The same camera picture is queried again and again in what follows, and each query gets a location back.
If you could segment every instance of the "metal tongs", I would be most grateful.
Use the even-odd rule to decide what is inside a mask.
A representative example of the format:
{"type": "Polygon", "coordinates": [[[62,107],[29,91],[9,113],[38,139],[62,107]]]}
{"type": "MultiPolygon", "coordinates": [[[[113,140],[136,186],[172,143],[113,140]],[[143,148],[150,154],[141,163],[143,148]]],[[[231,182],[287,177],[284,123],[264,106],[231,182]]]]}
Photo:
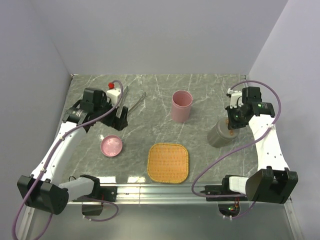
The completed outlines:
{"type": "Polygon", "coordinates": [[[133,105],[133,106],[129,109],[129,111],[128,111],[128,113],[127,113],[127,116],[129,116],[129,114],[130,114],[133,110],[135,110],[135,108],[139,105],[139,103],[141,103],[141,102],[146,98],[146,96],[147,96],[147,93],[144,92],[144,93],[142,94],[142,96],[140,97],[140,99],[136,102],[136,104],[133,105]]]}

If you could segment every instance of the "gray container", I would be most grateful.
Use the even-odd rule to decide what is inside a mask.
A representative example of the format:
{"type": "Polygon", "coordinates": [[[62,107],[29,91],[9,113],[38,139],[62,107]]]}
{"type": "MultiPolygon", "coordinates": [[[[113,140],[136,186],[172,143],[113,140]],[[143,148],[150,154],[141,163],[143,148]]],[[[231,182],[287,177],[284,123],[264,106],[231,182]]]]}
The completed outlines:
{"type": "Polygon", "coordinates": [[[240,129],[228,129],[228,118],[221,118],[216,125],[208,132],[207,139],[209,144],[215,148],[228,145],[239,135],[240,129]]]}

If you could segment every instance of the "red cap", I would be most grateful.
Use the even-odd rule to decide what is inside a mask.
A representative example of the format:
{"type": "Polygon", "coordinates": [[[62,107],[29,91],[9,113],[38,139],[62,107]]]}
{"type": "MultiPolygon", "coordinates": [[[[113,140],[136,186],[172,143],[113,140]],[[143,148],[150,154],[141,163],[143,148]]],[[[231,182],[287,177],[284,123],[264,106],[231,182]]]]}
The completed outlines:
{"type": "Polygon", "coordinates": [[[109,82],[108,86],[109,86],[109,89],[115,88],[115,84],[113,82],[109,82]]]}

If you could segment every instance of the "cable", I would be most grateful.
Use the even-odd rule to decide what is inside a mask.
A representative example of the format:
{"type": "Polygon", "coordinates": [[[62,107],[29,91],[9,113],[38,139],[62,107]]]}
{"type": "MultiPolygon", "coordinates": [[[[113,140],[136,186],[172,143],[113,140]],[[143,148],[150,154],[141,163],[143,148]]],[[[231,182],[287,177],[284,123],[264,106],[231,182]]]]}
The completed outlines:
{"type": "Polygon", "coordinates": [[[240,107],[240,106],[239,106],[239,99],[241,99],[241,98],[242,98],[242,96],[238,97],[238,99],[236,100],[236,106],[237,106],[237,107],[240,107]]]}
{"type": "Polygon", "coordinates": [[[77,178],[75,177],[75,176],[70,176],[69,178],[68,178],[68,181],[70,182],[70,178],[74,178],[74,180],[77,180],[77,178]]]}
{"type": "Polygon", "coordinates": [[[108,218],[105,218],[105,219],[93,219],[93,218],[90,218],[88,216],[84,216],[84,218],[88,219],[89,221],[92,221],[92,222],[105,222],[105,221],[113,219],[119,212],[119,207],[114,202],[105,201],[105,200],[98,200],[98,199],[94,199],[94,198],[90,198],[90,197],[85,197],[85,199],[88,199],[88,200],[91,200],[91,201],[97,201],[97,202],[100,202],[100,203],[110,204],[110,205],[115,206],[115,208],[116,208],[115,214],[113,214],[112,216],[110,216],[108,218]]]}
{"type": "Polygon", "coordinates": [[[55,145],[53,146],[52,150],[50,151],[44,165],[43,165],[43,169],[40,171],[40,174],[39,176],[35,179],[35,181],[33,182],[33,184],[31,185],[29,191],[26,193],[26,195],[24,196],[23,200],[22,200],[22,204],[21,206],[19,207],[18,209],[18,213],[16,214],[14,220],[13,220],[13,224],[12,224],[12,228],[11,228],[11,235],[12,235],[12,238],[14,240],[19,240],[18,237],[17,237],[17,234],[16,234],[16,227],[17,227],[17,222],[18,222],[18,218],[19,218],[19,215],[22,211],[22,209],[24,208],[24,205],[25,203],[27,202],[28,198],[30,197],[32,191],[35,189],[37,183],[40,181],[40,179],[42,178],[42,176],[45,174],[45,171],[50,163],[50,160],[51,158],[53,157],[55,151],[57,150],[57,148],[59,147],[59,145],[66,139],[66,137],[68,135],[70,135],[72,132],[74,132],[75,130],[77,129],[80,129],[80,128],[83,128],[85,126],[88,126],[88,125],[92,125],[94,124],[95,122],[98,122],[99,120],[105,118],[106,116],[108,116],[113,110],[116,109],[116,107],[119,105],[121,99],[122,99],[122,96],[123,96],[123,92],[124,92],[124,87],[122,85],[122,83],[119,81],[119,80],[114,80],[112,83],[118,83],[120,85],[120,88],[121,88],[121,92],[120,92],[120,97],[118,99],[118,101],[116,102],[116,104],[109,110],[107,111],[106,113],[102,114],[101,116],[95,118],[95,119],[92,119],[90,121],[87,121],[81,125],[78,125],[76,127],[74,127],[73,129],[67,131],[56,143],[55,145]]]}
{"type": "MultiPolygon", "coordinates": [[[[230,89],[232,90],[232,89],[235,88],[236,86],[238,86],[238,85],[240,85],[240,84],[244,84],[244,83],[256,83],[256,84],[260,84],[260,85],[266,87],[267,89],[269,89],[269,90],[274,94],[274,96],[275,96],[275,98],[276,98],[276,100],[277,100],[277,102],[278,102],[278,113],[277,113],[277,115],[275,116],[275,118],[274,118],[274,120],[273,120],[273,122],[272,122],[272,124],[275,124],[275,123],[278,121],[278,119],[279,119],[279,117],[280,117],[280,114],[281,114],[281,101],[280,101],[280,98],[279,98],[278,94],[277,94],[270,86],[268,86],[267,84],[265,84],[265,83],[263,83],[263,82],[260,82],[260,81],[254,81],[254,80],[241,81],[241,82],[233,85],[230,89]]],[[[261,141],[263,138],[265,138],[265,137],[268,135],[268,133],[269,133],[270,131],[271,131],[271,128],[268,128],[268,129],[265,131],[265,133],[264,133],[261,137],[259,137],[257,140],[254,140],[254,141],[252,141],[252,142],[250,142],[250,143],[247,143],[247,144],[245,144],[245,145],[243,145],[243,146],[241,146],[241,147],[238,147],[238,148],[236,148],[236,149],[228,152],[227,154],[225,154],[225,155],[223,155],[223,156],[220,156],[214,163],[212,163],[212,164],[210,164],[208,167],[206,167],[206,168],[195,178],[195,180],[193,181],[192,186],[191,186],[191,191],[192,191],[192,193],[195,194],[195,195],[197,195],[197,196],[199,196],[199,197],[205,197],[205,198],[230,198],[230,197],[233,197],[233,198],[234,198],[234,197],[244,197],[243,194],[205,195],[205,194],[201,194],[201,193],[199,193],[199,192],[195,192],[195,185],[196,185],[197,181],[198,181],[209,169],[211,169],[211,168],[212,168],[213,166],[215,166],[217,163],[219,163],[220,161],[222,161],[222,160],[225,159],[226,157],[230,156],[231,154],[234,154],[234,153],[236,153],[236,152],[238,152],[238,151],[240,151],[240,150],[242,150],[242,149],[245,149],[245,148],[247,148],[247,147],[250,147],[250,146],[256,144],[257,142],[261,141]]],[[[245,211],[244,213],[242,213],[242,214],[240,214],[240,215],[238,215],[238,216],[236,216],[236,217],[239,218],[239,217],[245,215],[245,214],[253,207],[254,204],[255,204],[255,202],[250,206],[250,208],[247,209],[247,211],[245,211]]]]}
{"type": "Polygon", "coordinates": [[[46,222],[46,224],[45,224],[45,226],[44,226],[44,228],[42,230],[42,232],[40,232],[40,234],[33,240],[39,240],[43,236],[43,234],[45,234],[45,232],[46,232],[46,230],[49,227],[49,224],[51,222],[52,216],[53,216],[53,214],[51,213],[49,218],[48,218],[48,221],[46,222]]]}

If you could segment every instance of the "pink cup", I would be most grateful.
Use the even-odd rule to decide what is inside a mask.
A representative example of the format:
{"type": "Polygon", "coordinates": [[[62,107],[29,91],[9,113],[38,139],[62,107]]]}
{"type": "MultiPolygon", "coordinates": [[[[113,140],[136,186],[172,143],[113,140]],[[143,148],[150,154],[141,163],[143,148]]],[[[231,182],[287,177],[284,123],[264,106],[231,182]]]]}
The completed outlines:
{"type": "Polygon", "coordinates": [[[192,95],[184,90],[176,91],[172,95],[171,118],[177,123],[184,123],[189,119],[192,95]]]}

